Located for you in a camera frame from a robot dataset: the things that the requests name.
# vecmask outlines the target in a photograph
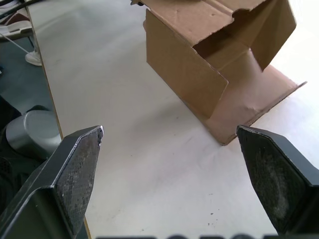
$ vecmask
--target box flap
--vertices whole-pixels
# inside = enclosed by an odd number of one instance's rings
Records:
[[[250,14],[237,12],[225,31],[250,47],[264,70],[296,28],[288,0],[268,0]]]
[[[239,9],[252,10],[266,0],[142,0],[191,46],[234,21]]]
[[[211,118],[204,123],[221,144],[228,144],[240,124],[251,125],[298,88],[272,66],[261,71],[251,51],[223,68],[229,85]]]
[[[228,81],[149,10],[146,29],[148,63],[185,103],[210,118]]]

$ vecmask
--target cardboard box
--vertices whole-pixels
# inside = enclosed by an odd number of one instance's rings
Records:
[[[221,144],[298,88],[268,66],[296,28],[288,0],[142,0],[147,62]]]

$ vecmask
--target white tabletop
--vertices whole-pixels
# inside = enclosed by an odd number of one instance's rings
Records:
[[[319,1],[291,3],[299,25],[273,64],[309,83],[253,126],[286,136],[319,167]],[[144,7],[50,0],[30,14],[63,135],[105,129],[86,213],[93,238],[276,233],[238,139],[220,146],[146,63]]]

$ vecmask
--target white sneaker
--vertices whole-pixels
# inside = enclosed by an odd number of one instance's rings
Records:
[[[37,51],[32,51],[26,54],[25,60],[34,66],[42,66],[40,54]]]

